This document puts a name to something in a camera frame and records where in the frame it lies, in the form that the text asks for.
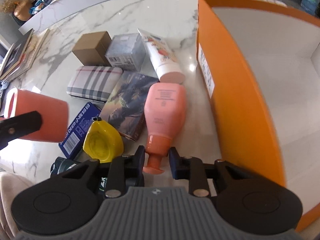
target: tube cap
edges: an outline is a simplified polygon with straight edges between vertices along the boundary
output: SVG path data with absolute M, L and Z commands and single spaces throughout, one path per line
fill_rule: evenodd
M 172 62 L 157 68 L 157 76 L 160 82 L 181 84 L 185 80 L 178 63 Z
M 146 146 L 146 153 L 149 154 L 147 166 L 143 171 L 150 174 L 161 174 L 164 171 L 160 169 L 161 160 L 168 155 L 171 139 L 162 136 L 149 136 Z

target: dark blue box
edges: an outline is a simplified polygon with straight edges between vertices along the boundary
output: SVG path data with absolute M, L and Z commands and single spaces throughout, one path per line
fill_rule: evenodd
M 99 116 L 100 112 L 97 106 L 88 102 L 71 122 L 66 138 L 59 143 L 60 149 L 68 159 L 73 160 L 82 149 L 85 136 L 93 122 L 92 118 Z

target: marble table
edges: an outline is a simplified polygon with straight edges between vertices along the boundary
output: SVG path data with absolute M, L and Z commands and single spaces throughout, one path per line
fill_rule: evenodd
M 71 15 L 51 26 L 32 68 L 14 80 L 10 87 L 24 88 L 65 100 L 69 104 L 69 122 L 87 102 L 71 98 L 67 84 L 81 62 L 71 52 L 83 33 L 107 30 L 110 36 L 136 33 L 137 28 L 166 38 L 186 75 L 188 109 L 183 130 L 173 142 L 181 156 L 196 156 L 206 163 L 220 158 L 214 119 L 201 70 L 196 61 L 198 0 L 110 0 Z M 142 72 L 156 76 L 150 60 L 145 59 Z M 147 131 L 138 142 L 125 141 L 125 153 L 134 154 L 138 145 L 146 144 Z M 0 151 L 0 167 L 37 183 L 50 176 L 50 167 L 63 156 L 57 143 L 14 140 Z M 86 153 L 78 157 L 88 159 Z M 188 186 L 174 181 L 168 159 L 162 161 L 165 173 L 146 174 L 147 186 Z

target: plaid pouch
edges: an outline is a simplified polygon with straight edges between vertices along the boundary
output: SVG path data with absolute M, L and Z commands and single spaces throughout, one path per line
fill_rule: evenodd
M 71 78 L 67 94 L 105 103 L 122 72 L 122 69 L 118 67 L 82 66 Z

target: striped pattern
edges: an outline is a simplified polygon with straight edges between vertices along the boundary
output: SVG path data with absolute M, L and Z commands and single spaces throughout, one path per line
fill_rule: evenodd
M 225 222 L 208 198 L 185 188 L 130 187 L 105 200 L 83 227 L 61 236 L 21 232 L 16 240 L 301 240 L 292 229 L 274 236 L 248 234 Z
M 105 103 L 122 72 L 118 67 L 82 66 L 70 80 L 67 93 L 72 97 Z

